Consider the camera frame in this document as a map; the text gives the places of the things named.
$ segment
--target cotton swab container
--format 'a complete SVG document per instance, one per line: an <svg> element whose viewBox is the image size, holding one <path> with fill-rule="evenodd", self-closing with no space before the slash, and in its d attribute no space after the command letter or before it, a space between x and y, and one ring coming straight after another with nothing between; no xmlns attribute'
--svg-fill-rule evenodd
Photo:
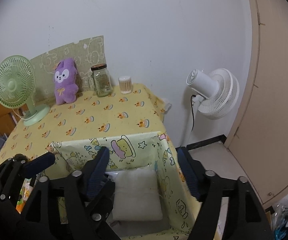
<svg viewBox="0 0 288 240"><path fill-rule="evenodd" d="M120 84L120 91L122 94L129 94L132 92L132 80L130 76L122 76L118 78Z"/></svg>

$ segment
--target green fan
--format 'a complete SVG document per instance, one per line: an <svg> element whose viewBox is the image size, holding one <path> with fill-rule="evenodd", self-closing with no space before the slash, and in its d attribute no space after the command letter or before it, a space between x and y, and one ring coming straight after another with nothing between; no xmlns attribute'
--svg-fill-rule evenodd
<svg viewBox="0 0 288 240"><path fill-rule="evenodd" d="M11 56L0 64L0 103L7 108L19 108L26 104L29 111L22 118L25 126L37 123L50 111L45 104L34 106L34 86L34 70L27 58Z"/></svg>

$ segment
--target white fan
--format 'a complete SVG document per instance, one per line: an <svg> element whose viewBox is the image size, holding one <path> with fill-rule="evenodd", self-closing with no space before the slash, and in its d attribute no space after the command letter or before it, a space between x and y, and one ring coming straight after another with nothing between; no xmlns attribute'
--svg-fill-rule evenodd
<svg viewBox="0 0 288 240"><path fill-rule="evenodd" d="M224 68L216 69L209 75L195 69L188 75L186 84L197 95L191 98L193 117L189 119L181 146L188 144L197 112L208 119L219 119L234 107L239 95L236 77Z"/></svg>

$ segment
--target stuffed animal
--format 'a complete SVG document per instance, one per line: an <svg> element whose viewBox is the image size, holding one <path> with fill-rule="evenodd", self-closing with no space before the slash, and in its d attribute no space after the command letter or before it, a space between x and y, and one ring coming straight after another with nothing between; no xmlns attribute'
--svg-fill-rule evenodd
<svg viewBox="0 0 288 240"><path fill-rule="evenodd" d="M57 65L54 75L54 93L57 105L76 101L76 93L78 91L78 86L75 84L76 73L77 70L72 58L61 60Z"/></svg>

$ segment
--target fabric storage bin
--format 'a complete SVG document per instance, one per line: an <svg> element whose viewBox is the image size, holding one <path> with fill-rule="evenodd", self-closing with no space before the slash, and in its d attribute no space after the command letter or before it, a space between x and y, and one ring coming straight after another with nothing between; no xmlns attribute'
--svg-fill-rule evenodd
<svg viewBox="0 0 288 240"><path fill-rule="evenodd" d="M170 145L171 148L168 136L160 132L54 142L51 147L56 152L56 163L46 169L43 175L50 179L66 177L73 170L81 169L88 160L94 159L99 149L106 146L110 152L107 171L145 166L151 166L156 171L169 218L168 230L149 235L129 236L125 239L187 239L199 212L200 203L190 195L177 162L177 153L171 143ZM65 213L61 220L66 221Z"/></svg>

